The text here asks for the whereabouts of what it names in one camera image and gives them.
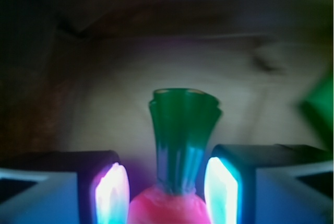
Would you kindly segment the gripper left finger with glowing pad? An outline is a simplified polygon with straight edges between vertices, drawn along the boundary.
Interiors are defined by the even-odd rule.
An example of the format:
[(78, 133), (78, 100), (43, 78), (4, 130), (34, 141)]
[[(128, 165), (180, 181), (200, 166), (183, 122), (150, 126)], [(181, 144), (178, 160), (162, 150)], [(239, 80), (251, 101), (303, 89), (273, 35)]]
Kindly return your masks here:
[(1, 223), (126, 223), (128, 208), (127, 171), (114, 151), (1, 161)]

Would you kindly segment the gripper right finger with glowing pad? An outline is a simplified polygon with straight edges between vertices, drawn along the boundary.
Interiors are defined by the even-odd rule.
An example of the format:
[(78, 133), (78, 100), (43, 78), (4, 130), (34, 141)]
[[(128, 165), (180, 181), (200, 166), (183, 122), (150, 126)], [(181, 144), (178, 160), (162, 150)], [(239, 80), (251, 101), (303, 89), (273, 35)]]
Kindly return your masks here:
[(333, 223), (333, 155), (308, 145), (216, 145), (205, 201), (212, 223)]

